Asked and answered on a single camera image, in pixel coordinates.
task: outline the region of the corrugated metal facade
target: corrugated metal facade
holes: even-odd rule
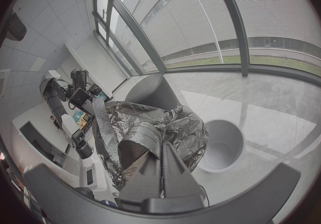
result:
[[[139,0],[124,0],[132,13]],[[138,24],[159,0],[144,0],[134,15]],[[200,0],[219,41],[236,38],[224,0]],[[247,37],[277,36],[299,39],[321,47],[320,25],[306,0],[235,0]],[[116,36],[122,44],[132,41],[128,28],[118,21]],[[163,57],[191,47],[214,42],[210,27],[196,0],[170,0],[143,28]],[[146,52],[132,41],[130,50],[140,64],[149,61]]]

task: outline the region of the overturned trash bin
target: overturned trash bin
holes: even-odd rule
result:
[[[105,103],[101,98],[95,98],[93,107],[96,117],[92,120],[92,131],[97,154],[118,190],[131,178],[147,153],[146,145],[142,147],[139,143],[133,143],[131,148],[127,148],[127,154],[135,153],[134,162],[126,162],[126,155],[118,155],[118,144],[134,124],[147,122],[153,125],[155,129],[150,127],[151,132],[158,131],[163,141],[170,142],[191,172],[204,155],[208,142],[205,124],[187,106],[179,105],[171,111],[165,111],[123,101]],[[120,158],[126,163],[123,165],[125,169],[121,167]]]

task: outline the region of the trash can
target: trash can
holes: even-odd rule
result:
[[[209,140],[198,166],[207,172],[224,172],[235,166],[245,151],[245,137],[235,123],[213,120],[205,124]]]

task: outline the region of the lamp post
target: lamp post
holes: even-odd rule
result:
[[[216,35],[215,35],[215,32],[214,32],[214,29],[213,29],[213,27],[212,27],[212,25],[211,25],[210,19],[209,19],[209,17],[207,16],[206,11],[205,11],[202,3],[201,3],[199,0],[196,0],[196,1],[198,2],[199,6],[201,7],[201,9],[202,9],[202,11],[203,11],[203,13],[204,13],[204,15],[205,15],[205,18],[206,18],[206,20],[207,20],[207,22],[208,22],[208,25],[209,25],[210,28],[211,28],[211,31],[212,31],[212,34],[213,34],[213,37],[214,37],[214,41],[215,41],[215,45],[216,45],[217,51],[218,51],[218,53],[219,53],[220,62],[221,62],[221,63],[224,63],[224,62],[223,62],[223,57],[222,57],[222,52],[221,52],[221,49],[220,49],[220,46],[219,46],[219,42],[217,41],[217,38],[216,38]]]

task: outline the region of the green lawn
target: green lawn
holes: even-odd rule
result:
[[[239,56],[225,56],[223,57],[223,61],[224,63],[241,63]],[[218,57],[213,57],[213,58],[206,58],[206,59],[200,59],[200,60],[194,60],[194,61],[185,61],[185,62],[169,64],[166,67],[178,68],[178,67],[184,67],[184,66],[209,65],[209,64],[219,64],[219,63],[220,63],[220,59]],[[270,57],[270,56],[250,56],[250,63],[285,66],[285,67],[305,70],[310,73],[321,76],[321,68],[315,65],[302,62],[302,61],[297,61],[294,59]]]

